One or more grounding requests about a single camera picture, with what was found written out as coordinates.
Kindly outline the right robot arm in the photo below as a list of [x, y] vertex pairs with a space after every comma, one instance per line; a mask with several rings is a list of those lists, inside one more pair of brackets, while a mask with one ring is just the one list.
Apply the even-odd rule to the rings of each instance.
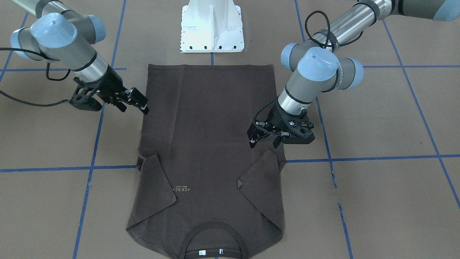
[[95, 15], [82, 16], [59, 0], [14, 0], [13, 3], [37, 20], [10, 37], [11, 51], [35, 61], [62, 62], [75, 74], [76, 90], [63, 100], [79, 110], [99, 111], [104, 103], [124, 112], [133, 105], [148, 114], [147, 98], [136, 88], [128, 90], [121, 77], [93, 48], [104, 40], [106, 28]]

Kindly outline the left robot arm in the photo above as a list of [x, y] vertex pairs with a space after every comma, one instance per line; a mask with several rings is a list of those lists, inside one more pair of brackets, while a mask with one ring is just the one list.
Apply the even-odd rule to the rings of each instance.
[[326, 28], [314, 34], [307, 32], [309, 39], [304, 43], [286, 45], [280, 61], [293, 74], [271, 101], [273, 107], [266, 120], [253, 118], [247, 131], [250, 147], [270, 136], [275, 138], [274, 148], [281, 143], [314, 141], [314, 123], [307, 116], [310, 104], [320, 93], [348, 90], [363, 80], [363, 65], [356, 59], [340, 59], [335, 51], [355, 42], [366, 28], [390, 15], [451, 21], [459, 17], [459, 1], [359, 0], [335, 21], [327, 19]]

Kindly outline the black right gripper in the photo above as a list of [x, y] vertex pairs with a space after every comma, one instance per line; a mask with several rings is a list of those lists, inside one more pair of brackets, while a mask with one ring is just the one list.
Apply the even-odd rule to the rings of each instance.
[[135, 87], [127, 90], [123, 86], [122, 78], [112, 67], [109, 66], [102, 78], [95, 83], [93, 94], [105, 103], [113, 104], [122, 113], [126, 111], [126, 105], [138, 108], [143, 115], [147, 115], [150, 111], [147, 105], [148, 99]]

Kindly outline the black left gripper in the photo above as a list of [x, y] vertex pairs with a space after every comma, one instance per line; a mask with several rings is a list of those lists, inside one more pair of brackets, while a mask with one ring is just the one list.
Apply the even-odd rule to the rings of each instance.
[[[254, 149], [256, 144], [272, 133], [289, 133], [289, 137], [300, 137], [300, 116], [287, 113], [276, 100], [271, 108], [266, 122], [254, 120], [247, 131], [249, 146]], [[282, 143], [282, 136], [277, 136], [273, 147], [277, 149]]]

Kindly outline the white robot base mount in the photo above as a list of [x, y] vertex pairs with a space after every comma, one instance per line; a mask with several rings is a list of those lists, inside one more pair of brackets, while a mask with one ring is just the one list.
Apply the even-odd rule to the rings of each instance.
[[181, 15], [182, 53], [244, 51], [242, 11], [233, 0], [191, 0]]

